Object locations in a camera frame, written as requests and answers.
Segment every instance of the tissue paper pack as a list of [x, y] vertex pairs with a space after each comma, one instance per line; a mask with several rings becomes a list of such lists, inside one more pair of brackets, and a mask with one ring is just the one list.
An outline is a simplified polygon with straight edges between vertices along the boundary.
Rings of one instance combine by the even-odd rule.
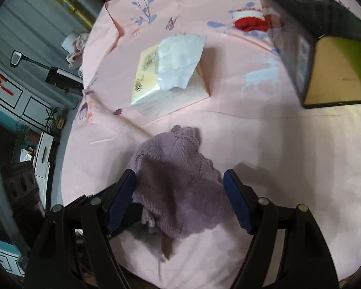
[[131, 105], [158, 118], [208, 98], [199, 65], [205, 42], [205, 36], [178, 35], [143, 51]]

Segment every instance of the pink bedsheet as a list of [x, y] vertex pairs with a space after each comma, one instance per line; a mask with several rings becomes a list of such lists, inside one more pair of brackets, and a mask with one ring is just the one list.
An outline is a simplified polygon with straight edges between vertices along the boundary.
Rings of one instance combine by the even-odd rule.
[[[340, 1], [361, 18], [354, 0]], [[232, 29], [230, 11], [244, 6], [260, 3], [106, 3], [84, 52], [87, 88], [64, 157], [64, 203], [118, 180], [151, 136], [174, 125], [196, 127], [201, 153], [222, 173], [234, 168], [243, 183], [275, 204], [310, 207], [342, 279], [361, 264], [361, 105], [302, 109], [265, 33]], [[139, 56], [178, 33], [207, 36], [202, 69], [211, 98], [152, 121], [130, 106]], [[166, 263], [128, 232], [112, 247], [121, 265], [160, 288], [229, 288], [250, 240], [232, 220], [174, 241]], [[273, 262], [268, 282], [276, 270]]]

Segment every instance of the white cabinet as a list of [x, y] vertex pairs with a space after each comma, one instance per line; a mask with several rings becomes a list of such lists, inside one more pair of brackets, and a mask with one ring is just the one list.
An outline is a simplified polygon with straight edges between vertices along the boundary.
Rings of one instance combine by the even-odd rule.
[[48, 158], [52, 147], [53, 137], [45, 132], [41, 133], [39, 144], [37, 145], [36, 155], [33, 159], [33, 169], [37, 185], [39, 186], [39, 195], [44, 208], [47, 196], [47, 181], [50, 172], [50, 162]]
[[5, 246], [0, 246], [0, 263], [2, 264], [4, 269], [8, 273], [18, 276], [24, 276], [25, 275], [24, 271], [17, 263], [17, 258], [19, 257], [19, 254], [5, 250], [5, 248], [8, 247], [8, 245], [5, 242], [0, 241], [0, 244], [5, 245]]
[[31, 94], [27, 89], [0, 71], [0, 78], [5, 79], [0, 87], [0, 111], [14, 120], [21, 118], [33, 130], [46, 131], [47, 118], [53, 106]]

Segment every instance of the purple knitted cloth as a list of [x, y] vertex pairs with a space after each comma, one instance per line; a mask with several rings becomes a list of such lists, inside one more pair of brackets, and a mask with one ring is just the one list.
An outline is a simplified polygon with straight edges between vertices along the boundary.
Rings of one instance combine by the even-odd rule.
[[220, 172], [198, 152], [195, 129], [174, 126], [144, 142], [129, 168], [137, 174], [134, 202], [142, 222], [172, 238], [185, 238], [234, 216]]

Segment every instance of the potted plant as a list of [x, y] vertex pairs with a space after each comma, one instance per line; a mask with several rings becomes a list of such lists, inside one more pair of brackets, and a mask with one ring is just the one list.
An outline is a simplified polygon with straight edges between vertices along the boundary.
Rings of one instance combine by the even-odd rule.
[[62, 130], [64, 128], [65, 123], [66, 123], [66, 119], [64, 117], [62, 117], [62, 116], [57, 115], [57, 112], [59, 112], [58, 107], [53, 107], [51, 109], [50, 113], [48, 113], [47, 108], [45, 108], [45, 110], [47, 111], [47, 114], [48, 114], [48, 118], [46, 118], [47, 132], [52, 134], [52, 135], [55, 135], [56, 130]]

